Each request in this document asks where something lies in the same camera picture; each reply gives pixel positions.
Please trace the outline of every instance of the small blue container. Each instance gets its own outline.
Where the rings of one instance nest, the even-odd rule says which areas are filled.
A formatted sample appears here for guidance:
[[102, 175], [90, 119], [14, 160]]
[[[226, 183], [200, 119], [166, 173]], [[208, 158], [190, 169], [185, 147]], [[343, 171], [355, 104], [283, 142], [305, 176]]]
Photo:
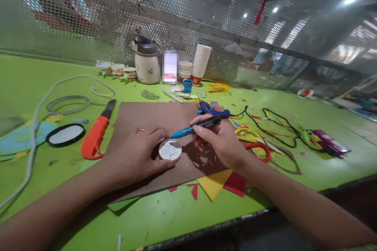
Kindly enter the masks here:
[[182, 81], [182, 92], [191, 93], [191, 89], [192, 89], [192, 80], [184, 79]]

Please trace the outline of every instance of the green plastic protractor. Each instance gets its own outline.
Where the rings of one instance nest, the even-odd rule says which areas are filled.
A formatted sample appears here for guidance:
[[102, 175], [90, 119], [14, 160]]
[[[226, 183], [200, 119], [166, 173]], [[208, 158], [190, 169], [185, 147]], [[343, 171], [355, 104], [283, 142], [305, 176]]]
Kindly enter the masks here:
[[148, 90], [144, 90], [141, 95], [144, 97], [144, 98], [147, 98], [147, 99], [150, 99], [150, 100], [154, 100], [154, 99], [160, 99], [161, 97], [152, 93], [152, 92], [149, 92]]

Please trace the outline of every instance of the hand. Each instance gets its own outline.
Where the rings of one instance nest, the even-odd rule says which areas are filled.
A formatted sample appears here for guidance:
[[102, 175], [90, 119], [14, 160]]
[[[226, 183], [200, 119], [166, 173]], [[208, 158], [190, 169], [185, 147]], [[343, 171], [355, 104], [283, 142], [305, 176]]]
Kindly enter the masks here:
[[[205, 119], [212, 117], [210, 114], [198, 116], [190, 122], [190, 125], [197, 124]], [[234, 128], [230, 123], [221, 121], [210, 129], [193, 126], [195, 133], [192, 140], [195, 146], [203, 152], [203, 141], [210, 143], [215, 150], [220, 161], [231, 169], [236, 169], [242, 165], [244, 158], [248, 157], [248, 153], [234, 134]]]
[[132, 133], [125, 143], [105, 154], [98, 165], [104, 166], [103, 173], [111, 176], [111, 189], [120, 189], [174, 167], [174, 161], [151, 159], [156, 144], [161, 139], [168, 138], [167, 130], [159, 125], [152, 125], [144, 131], [137, 130]]

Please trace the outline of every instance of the magnifying glass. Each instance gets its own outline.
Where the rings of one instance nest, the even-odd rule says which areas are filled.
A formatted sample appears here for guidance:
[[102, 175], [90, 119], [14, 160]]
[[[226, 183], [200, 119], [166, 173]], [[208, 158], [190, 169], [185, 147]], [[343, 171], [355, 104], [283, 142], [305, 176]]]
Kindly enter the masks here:
[[80, 124], [68, 124], [58, 127], [46, 136], [46, 142], [52, 147], [64, 147], [79, 141], [86, 131]]

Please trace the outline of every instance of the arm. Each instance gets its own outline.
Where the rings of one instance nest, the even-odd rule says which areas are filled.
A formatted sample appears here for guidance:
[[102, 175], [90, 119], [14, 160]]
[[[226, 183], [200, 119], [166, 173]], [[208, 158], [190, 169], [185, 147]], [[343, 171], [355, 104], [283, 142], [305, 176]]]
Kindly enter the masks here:
[[173, 167], [172, 161], [150, 158], [156, 143], [168, 136], [159, 126], [138, 131], [109, 156], [2, 223], [2, 250], [42, 250], [77, 213], [97, 198]]
[[[197, 117], [191, 124], [208, 117]], [[194, 131], [193, 140], [200, 150], [203, 140], [211, 143], [224, 165], [267, 195], [289, 221], [316, 243], [330, 249], [377, 243], [371, 229], [337, 204], [250, 155], [238, 141], [231, 124], [221, 122], [211, 130], [194, 125]]]

